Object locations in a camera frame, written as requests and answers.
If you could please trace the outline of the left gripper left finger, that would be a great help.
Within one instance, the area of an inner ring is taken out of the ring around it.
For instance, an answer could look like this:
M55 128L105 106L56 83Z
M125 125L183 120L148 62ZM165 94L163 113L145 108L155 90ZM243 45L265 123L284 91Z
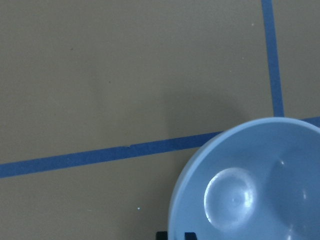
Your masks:
M168 240L167 231L157 231L155 234L155 240Z

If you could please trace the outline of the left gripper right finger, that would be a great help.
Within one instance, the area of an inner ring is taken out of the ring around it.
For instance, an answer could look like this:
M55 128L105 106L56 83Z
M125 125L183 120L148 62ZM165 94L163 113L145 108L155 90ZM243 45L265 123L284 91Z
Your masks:
M197 235L195 232L185 232L184 239L185 240L197 240Z

